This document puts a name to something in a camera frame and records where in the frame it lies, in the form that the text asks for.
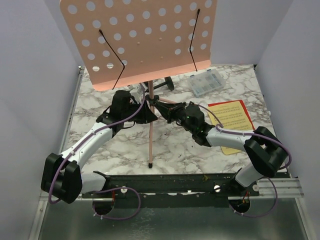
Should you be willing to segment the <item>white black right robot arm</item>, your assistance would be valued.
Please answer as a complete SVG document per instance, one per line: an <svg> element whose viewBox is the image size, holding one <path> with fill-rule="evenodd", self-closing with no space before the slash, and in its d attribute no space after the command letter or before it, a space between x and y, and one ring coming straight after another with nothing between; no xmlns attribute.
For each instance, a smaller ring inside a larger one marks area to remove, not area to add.
<svg viewBox="0 0 320 240"><path fill-rule="evenodd" d="M176 122L191 133L200 146L227 147L245 152L250 163L241 168L230 181L230 191L241 196L255 181L272 178L292 162L289 150L266 128L240 131L224 129L221 123L211 125L205 121L203 106L190 102L166 103L155 101L154 107L167 123Z"/></svg>

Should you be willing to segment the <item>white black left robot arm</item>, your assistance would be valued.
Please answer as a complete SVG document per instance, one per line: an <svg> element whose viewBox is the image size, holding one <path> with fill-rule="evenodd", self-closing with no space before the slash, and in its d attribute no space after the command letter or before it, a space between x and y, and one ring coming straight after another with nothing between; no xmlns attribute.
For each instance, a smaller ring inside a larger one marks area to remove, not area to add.
<svg viewBox="0 0 320 240"><path fill-rule="evenodd" d="M111 191L108 177L98 171L83 174L82 168L102 145L125 128L126 122L149 124L158 119L148 106L149 99L150 96L144 94L139 103L129 91L116 91L111 105L76 144L46 158L40 188L50 197L68 204L78 195L90 192L101 198L107 197Z"/></svg>

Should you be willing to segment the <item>pink perforated music stand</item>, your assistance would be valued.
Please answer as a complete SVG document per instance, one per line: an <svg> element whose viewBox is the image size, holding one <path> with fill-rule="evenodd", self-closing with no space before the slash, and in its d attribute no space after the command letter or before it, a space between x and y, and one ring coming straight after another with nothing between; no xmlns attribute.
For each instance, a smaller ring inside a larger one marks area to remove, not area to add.
<svg viewBox="0 0 320 240"><path fill-rule="evenodd" d="M208 68L215 0L62 0L96 91Z"/></svg>

